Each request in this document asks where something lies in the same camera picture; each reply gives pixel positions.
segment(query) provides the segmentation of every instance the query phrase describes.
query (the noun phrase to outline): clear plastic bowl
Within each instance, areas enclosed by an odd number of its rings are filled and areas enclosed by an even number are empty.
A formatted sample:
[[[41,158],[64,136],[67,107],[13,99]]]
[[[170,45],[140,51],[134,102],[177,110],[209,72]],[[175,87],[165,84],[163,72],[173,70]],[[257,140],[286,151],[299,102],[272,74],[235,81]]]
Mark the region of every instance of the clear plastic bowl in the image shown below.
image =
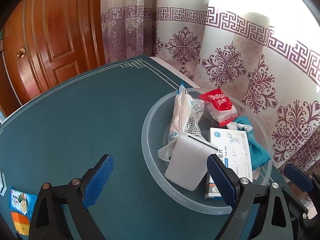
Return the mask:
[[[202,93],[208,90],[191,88],[188,89],[189,94],[193,98],[198,98]],[[194,191],[186,190],[164,177],[164,173],[168,167],[168,163],[158,157],[158,149],[167,144],[169,126],[172,119],[174,99],[177,92],[172,92],[160,100],[148,112],[142,127],[141,144],[143,156],[151,175],[159,186],[175,201],[181,205],[205,214],[222,215],[231,213],[232,209],[226,205],[223,199],[208,198],[205,195],[205,177],[202,179],[198,187]],[[267,134],[261,126],[258,119],[253,115],[251,110],[240,103],[235,98],[228,96],[239,115],[246,115],[253,126],[253,131],[257,142],[268,152],[272,151],[271,145],[268,143]],[[208,140],[210,127],[213,126],[213,119],[208,111],[204,111],[199,127],[205,139]],[[269,181],[272,169],[271,160],[258,168],[253,173],[255,184],[266,185]]]

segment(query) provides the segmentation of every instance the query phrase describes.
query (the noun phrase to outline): teal tablecloth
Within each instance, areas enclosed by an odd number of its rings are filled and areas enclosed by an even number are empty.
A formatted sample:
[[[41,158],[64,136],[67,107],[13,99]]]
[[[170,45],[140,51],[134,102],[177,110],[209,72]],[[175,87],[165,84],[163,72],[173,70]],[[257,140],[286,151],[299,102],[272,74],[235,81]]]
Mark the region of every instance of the teal tablecloth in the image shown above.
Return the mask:
[[[152,178],[141,150],[149,109],[180,83],[141,56],[76,76],[33,99],[0,127],[0,170],[8,188],[37,194],[44,182],[67,184],[110,154],[115,170],[89,208],[107,239],[214,239],[228,216],[175,202]],[[15,232],[9,194],[0,197],[0,213]],[[67,207],[65,213],[80,239]]]

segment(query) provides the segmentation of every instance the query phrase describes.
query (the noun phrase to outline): sheer curtain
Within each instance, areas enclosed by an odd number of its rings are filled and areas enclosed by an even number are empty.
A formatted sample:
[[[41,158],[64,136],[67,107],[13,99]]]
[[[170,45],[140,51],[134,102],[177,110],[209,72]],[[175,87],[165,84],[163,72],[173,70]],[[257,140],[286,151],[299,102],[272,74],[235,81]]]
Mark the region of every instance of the sheer curtain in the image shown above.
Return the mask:
[[[221,88],[260,120],[280,172],[320,172],[320,27],[302,0],[101,0],[101,20],[107,62],[155,55]]]

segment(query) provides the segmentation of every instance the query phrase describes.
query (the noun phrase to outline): yellow sponge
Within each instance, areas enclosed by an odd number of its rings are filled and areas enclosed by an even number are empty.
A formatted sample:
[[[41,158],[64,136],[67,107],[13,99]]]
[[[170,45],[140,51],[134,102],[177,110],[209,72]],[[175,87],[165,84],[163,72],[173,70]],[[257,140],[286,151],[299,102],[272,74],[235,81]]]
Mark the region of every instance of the yellow sponge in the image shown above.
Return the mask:
[[[28,217],[23,216],[16,212],[11,212],[11,215],[12,215],[14,226],[16,230],[19,232],[19,234],[28,236],[29,228],[30,228]]]

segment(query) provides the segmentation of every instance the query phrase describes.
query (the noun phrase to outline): white curtain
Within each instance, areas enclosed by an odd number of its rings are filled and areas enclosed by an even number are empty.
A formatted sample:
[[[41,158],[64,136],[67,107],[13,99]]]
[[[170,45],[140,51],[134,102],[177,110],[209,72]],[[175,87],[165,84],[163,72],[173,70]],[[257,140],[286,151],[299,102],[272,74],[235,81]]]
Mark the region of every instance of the white curtain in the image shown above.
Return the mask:
[[[153,11],[152,24],[136,29],[145,48],[200,87],[221,88],[247,105],[268,134],[280,172],[288,162],[306,174],[320,172],[320,27],[302,0],[144,1],[142,20]]]

